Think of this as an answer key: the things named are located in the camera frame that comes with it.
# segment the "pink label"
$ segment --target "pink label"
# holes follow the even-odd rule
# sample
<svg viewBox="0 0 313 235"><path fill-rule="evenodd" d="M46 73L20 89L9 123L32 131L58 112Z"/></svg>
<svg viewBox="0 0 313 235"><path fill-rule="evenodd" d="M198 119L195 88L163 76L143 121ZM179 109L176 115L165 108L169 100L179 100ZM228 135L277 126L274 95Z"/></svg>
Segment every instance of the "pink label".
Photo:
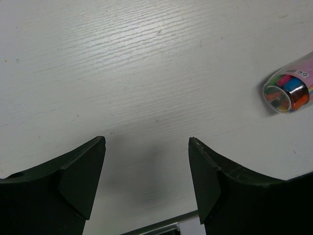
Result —
<svg viewBox="0 0 313 235"><path fill-rule="evenodd" d="M285 66L279 74L299 78L308 87L310 99L313 99L313 53Z"/></svg>

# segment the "orange marker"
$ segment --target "orange marker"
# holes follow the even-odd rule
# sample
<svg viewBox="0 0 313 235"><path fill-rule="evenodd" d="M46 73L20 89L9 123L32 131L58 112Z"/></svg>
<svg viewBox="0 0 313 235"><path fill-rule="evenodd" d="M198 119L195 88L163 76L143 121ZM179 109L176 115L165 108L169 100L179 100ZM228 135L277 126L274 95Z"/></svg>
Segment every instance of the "orange marker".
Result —
<svg viewBox="0 0 313 235"><path fill-rule="evenodd" d="M302 105L308 103L309 99L310 99L309 94L305 94L300 99L298 99L298 100L296 100L295 102L292 103L292 109L294 111L298 110Z"/></svg>

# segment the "white table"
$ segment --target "white table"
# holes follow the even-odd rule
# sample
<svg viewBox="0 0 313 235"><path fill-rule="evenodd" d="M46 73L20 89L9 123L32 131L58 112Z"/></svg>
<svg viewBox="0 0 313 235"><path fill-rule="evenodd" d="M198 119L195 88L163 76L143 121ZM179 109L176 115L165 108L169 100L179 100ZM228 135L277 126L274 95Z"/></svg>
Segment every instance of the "white table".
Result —
<svg viewBox="0 0 313 235"><path fill-rule="evenodd" d="M196 136L288 179L313 170L313 108L260 88L313 50L311 0L0 0L0 178L97 135L107 153L86 235L197 208Z"/></svg>

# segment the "clear plastic container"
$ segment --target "clear plastic container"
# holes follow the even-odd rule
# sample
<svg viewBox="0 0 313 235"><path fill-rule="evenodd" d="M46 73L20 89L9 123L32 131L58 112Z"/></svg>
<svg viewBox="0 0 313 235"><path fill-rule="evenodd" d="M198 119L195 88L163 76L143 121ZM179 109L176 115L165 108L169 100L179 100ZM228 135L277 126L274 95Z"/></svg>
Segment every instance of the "clear plastic container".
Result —
<svg viewBox="0 0 313 235"><path fill-rule="evenodd" d="M264 85L263 96L279 113L292 113L313 100L313 52L277 71Z"/></svg>

